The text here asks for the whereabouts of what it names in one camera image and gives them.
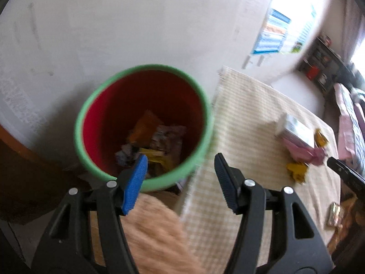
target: floor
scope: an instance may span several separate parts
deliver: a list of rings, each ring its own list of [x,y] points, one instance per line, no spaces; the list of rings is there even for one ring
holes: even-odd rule
[[[324,98],[315,85],[304,74],[298,71],[288,73],[270,84],[274,89],[295,100],[309,111],[322,117]],[[92,188],[98,188],[101,181],[89,174],[83,174],[81,179],[88,181]],[[0,228],[13,246],[15,251],[30,266],[38,242],[51,219],[52,212],[47,213],[26,225],[9,224],[0,220]]]
[[[79,176],[79,178],[86,180],[92,189],[99,188],[102,181],[96,179],[89,173]],[[53,211],[25,224],[9,224],[6,221],[0,220],[0,228],[5,237],[8,239],[11,246],[23,259],[23,261],[30,267],[35,250],[37,249],[39,240],[48,225]]]

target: white wall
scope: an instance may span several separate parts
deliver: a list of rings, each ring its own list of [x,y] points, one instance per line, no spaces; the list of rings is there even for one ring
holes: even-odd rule
[[[319,30],[329,0],[316,0]],[[212,97],[227,65],[261,81],[302,54],[242,70],[270,0],[10,0],[0,16],[0,123],[42,156],[77,162],[72,128],[87,96],[128,67],[162,63]]]
[[[331,48],[339,55],[341,55],[342,50],[343,28],[344,0],[331,0],[322,31],[332,40]]]

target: snack package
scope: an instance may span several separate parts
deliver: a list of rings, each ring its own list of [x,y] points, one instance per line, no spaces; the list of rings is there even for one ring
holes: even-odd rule
[[[128,137],[129,143],[137,147],[148,147],[158,125],[163,122],[150,110],[146,110]]]
[[[170,152],[176,140],[180,140],[185,134],[186,127],[184,126],[163,126],[157,127],[153,134],[150,147],[156,150]]]
[[[139,152],[146,155],[149,163],[161,164],[165,172],[169,172],[176,167],[172,162],[171,156],[165,155],[163,151],[140,148]]]
[[[337,203],[333,202],[330,205],[327,225],[331,227],[338,227],[342,224],[344,218],[344,209]]]

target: bed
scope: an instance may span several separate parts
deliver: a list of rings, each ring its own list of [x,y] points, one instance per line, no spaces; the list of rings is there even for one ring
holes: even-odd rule
[[[365,120],[362,91],[349,90],[340,83],[334,84],[335,99],[340,111],[338,126],[338,158],[365,178]]]
[[[309,128],[321,128],[328,138],[328,156],[338,157],[333,130],[317,116],[272,87],[225,68],[214,100],[215,131],[206,155],[190,180],[181,211],[193,254],[207,273],[223,273],[233,248],[241,216],[227,208],[213,168],[214,155],[222,152],[230,166],[239,168],[264,188],[292,186],[327,244],[333,229],[325,225],[327,210],[340,199],[340,178],[326,166],[310,166],[305,185],[297,184],[286,170],[289,152],[274,136],[276,122],[289,113]],[[271,215],[265,225],[258,265],[268,258]]]

